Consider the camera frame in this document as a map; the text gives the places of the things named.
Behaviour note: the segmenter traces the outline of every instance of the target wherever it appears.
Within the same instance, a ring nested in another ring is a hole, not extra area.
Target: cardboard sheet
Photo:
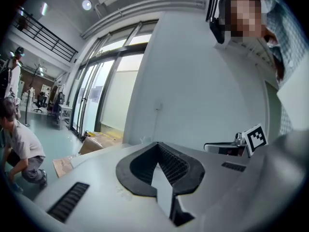
[[[71,165],[72,156],[67,156],[62,159],[53,160],[53,165],[56,171],[58,178],[70,172],[73,168]]]

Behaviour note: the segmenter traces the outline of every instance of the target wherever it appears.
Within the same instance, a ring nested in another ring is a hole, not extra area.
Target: cardboard box
[[[79,151],[78,155],[84,155],[90,152],[104,149],[112,145],[121,144],[122,139],[114,139],[106,134],[99,134],[94,137],[87,137]],[[70,172],[73,167],[71,165],[71,159],[77,155],[67,156],[62,159],[53,160],[53,165],[58,178]]]
[[[79,154],[84,155],[99,149],[104,149],[109,146],[121,144],[122,139],[114,139],[108,135],[102,134],[94,137],[87,137],[84,140],[83,146]]]
[[[67,156],[62,159],[53,160],[53,165],[56,171],[58,178],[70,172],[73,168],[71,165],[72,156]]]

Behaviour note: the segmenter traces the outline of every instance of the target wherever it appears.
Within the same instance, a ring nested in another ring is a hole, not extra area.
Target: ceiling light
[[[45,3],[43,4],[43,8],[42,8],[42,12],[41,12],[42,15],[45,15],[45,14],[46,14],[46,9],[47,9],[47,3],[45,2]]]
[[[91,9],[91,1],[89,0],[84,0],[82,3],[83,9],[84,10],[90,10]]]

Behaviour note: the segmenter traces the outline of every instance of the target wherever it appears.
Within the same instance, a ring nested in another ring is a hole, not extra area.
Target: air vent
[[[88,188],[89,185],[77,182],[47,213],[64,223]]]
[[[238,165],[238,164],[231,163],[231,162],[225,162],[222,164],[222,166],[229,168],[229,169],[236,170],[236,171],[240,171],[240,172],[243,172],[246,169],[246,166]]]

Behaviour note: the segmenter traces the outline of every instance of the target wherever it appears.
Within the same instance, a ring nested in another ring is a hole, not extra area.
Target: gray floor
[[[25,123],[25,112],[21,112],[21,118],[19,121]],[[47,172],[48,183],[51,184],[58,179],[52,160],[77,154],[82,143],[66,128],[65,122],[62,124],[61,130],[58,130],[51,116],[28,113],[28,123],[30,124],[29,128],[38,137],[43,146],[46,158],[41,168]],[[31,200],[33,200],[40,192],[38,185],[28,183],[23,179],[21,174],[17,174],[15,180],[24,190],[24,195]]]

